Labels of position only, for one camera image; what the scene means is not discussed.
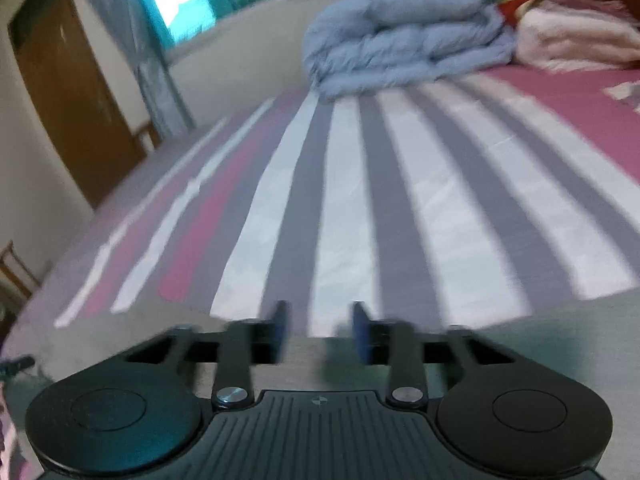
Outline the grey left curtain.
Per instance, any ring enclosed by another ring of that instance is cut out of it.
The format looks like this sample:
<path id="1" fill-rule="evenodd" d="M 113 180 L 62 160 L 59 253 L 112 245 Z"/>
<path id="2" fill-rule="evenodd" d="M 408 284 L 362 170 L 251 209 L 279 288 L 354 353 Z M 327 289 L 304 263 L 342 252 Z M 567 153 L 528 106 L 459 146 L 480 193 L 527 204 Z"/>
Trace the grey left curtain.
<path id="1" fill-rule="evenodd" d="M 89 0 L 134 74 L 152 124 L 164 140 L 194 128 L 168 72 L 160 40 L 142 0 Z"/>

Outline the folded pink blanket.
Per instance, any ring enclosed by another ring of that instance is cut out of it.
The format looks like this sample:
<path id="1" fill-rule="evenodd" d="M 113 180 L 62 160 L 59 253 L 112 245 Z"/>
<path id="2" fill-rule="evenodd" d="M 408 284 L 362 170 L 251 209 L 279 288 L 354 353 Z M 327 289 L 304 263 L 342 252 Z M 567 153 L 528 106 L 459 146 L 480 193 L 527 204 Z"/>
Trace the folded pink blanket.
<path id="1" fill-rule="evenodd" d="M 639 29 L 610 14 L 545 1 L 518 22 L 514 58 L 553 73 L 620 70 L 639 62 Z"/>

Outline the grey sweat pants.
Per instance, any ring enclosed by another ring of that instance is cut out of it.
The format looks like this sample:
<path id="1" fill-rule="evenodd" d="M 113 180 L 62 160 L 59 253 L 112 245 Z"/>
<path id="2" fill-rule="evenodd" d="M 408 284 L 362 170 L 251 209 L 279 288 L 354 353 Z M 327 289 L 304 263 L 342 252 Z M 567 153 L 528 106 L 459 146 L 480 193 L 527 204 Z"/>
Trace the grey sweat pants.
<path id="1" fill-rule="evenodd" d="M 220 318 L 162 300 L 145 301 L 127 313 L 106 312 L 81 318 L 62 330 L 24 315 L 3 348 L 7 359 L 24 354 L 37 364 L 10 380 L 4 403 L 19 435 L 16 443 L 32 462 L 35 455 L 22 434 L 32 398 L 50 382 L 65 378 L 168 328 L 195 326 L 221 330 Z M 608 479 L 639 475 L 639 294 L 635 290 L 601 300 L 568 304 L 480 330 L 480 334 L 593 388 L 614 418 L 611 444 L 600 461 Z M 360 364 L 350 328 L 343 324 L 334 338 L 290 335 L 281 364 L 254 370 L 256 389 L 383 389 L 386 371 Z"/>

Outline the striped pillow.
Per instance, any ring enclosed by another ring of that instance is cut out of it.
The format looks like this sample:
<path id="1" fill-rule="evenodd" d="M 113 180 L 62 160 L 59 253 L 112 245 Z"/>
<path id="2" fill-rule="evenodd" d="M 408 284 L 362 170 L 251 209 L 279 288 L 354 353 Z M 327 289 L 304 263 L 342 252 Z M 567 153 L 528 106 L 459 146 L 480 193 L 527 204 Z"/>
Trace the striped pillow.
<path id="1" fill-rule="evenodd" d="M 629 106 L 635 113 L 640 113 L 640 81 L 625 81 L 603 90 L 609 98 Z"/>

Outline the wooden chair by door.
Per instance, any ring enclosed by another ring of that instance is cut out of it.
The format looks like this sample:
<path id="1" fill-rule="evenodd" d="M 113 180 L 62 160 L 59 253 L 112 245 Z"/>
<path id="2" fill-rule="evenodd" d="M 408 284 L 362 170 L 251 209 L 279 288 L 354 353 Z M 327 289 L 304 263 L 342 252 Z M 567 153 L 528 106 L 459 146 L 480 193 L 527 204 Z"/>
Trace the wooden chair by door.
<path id="1" fill-rule="evenodd" d="M 150 120 L 134 130 L 132 136 L 145 155 L 154 153 L 162 144 L 162 138 Z"/>

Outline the brown wooden door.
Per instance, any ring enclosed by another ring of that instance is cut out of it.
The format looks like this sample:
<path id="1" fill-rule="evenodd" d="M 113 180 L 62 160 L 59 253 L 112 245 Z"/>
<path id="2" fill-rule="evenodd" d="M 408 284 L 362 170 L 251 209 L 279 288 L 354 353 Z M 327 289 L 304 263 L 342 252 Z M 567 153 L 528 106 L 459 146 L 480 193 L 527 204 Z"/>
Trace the brown wooden door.
<path id="1" fill-rule="evenodd" d="M 18 68 L 40 122 L 96 208 L 144 151 L 94 58 L 73 0 L 26 0 L 9 24 Z"/>

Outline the wooden chair near wall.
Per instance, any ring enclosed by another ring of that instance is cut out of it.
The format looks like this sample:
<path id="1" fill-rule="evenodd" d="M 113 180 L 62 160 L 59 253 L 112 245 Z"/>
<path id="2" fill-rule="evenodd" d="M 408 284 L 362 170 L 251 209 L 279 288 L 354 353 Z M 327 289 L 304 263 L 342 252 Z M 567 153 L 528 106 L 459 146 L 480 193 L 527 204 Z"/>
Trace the wooden chair near wall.
<path id="1" fill-rule="evenodd" d="M 34 293 L 40 289 L 40 279 L 18 255 L 13 240 L 9 240 L 1 249 L 0 270 L 1 275 L 25 300 L 31 300 Z"/>

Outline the striped pink grey bedsheet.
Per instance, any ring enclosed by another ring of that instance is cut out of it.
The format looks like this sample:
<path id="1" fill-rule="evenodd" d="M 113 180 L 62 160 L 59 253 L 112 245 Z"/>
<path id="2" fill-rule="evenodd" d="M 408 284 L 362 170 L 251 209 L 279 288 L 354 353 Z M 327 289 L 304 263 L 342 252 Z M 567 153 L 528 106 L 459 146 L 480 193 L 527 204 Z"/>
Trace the striped pink grey bedsheet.
<path id="1" fill-rule="evenodd" d="M 603 93 L 636 70 L 509 66 L 328 101 L 303 89 L 170 144 L 134 172 L 23 315 L 57 330 L 162 300 L 226 325 L 290 304 L 288 336 L 334 338 L 352 305 L 421 333 L 480 330 L 639 293 L 639 114 Z M 148 341 L 163 332 L 145 340 Z M 593 388 L 522 356 L 427 406 L 383 389 L 256 389 L 210 403 L 216 365 L 125 352 L 27 405 L 4 386 L 6 479 L 607 479 L 614 418 Z"/>

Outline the folded light blue duvet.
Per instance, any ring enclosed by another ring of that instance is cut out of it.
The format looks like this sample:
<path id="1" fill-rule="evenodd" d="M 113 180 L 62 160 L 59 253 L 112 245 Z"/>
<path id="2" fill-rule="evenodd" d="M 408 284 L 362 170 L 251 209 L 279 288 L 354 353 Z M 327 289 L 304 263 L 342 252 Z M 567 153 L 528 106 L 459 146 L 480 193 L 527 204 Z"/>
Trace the folded light blue duvet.
<path id="1" fill-rule="evenodd" d="M 489 0 L 338 0 L 309 25 L 302 60 L 334 100 L 506 65 L 515 46 Z"/>

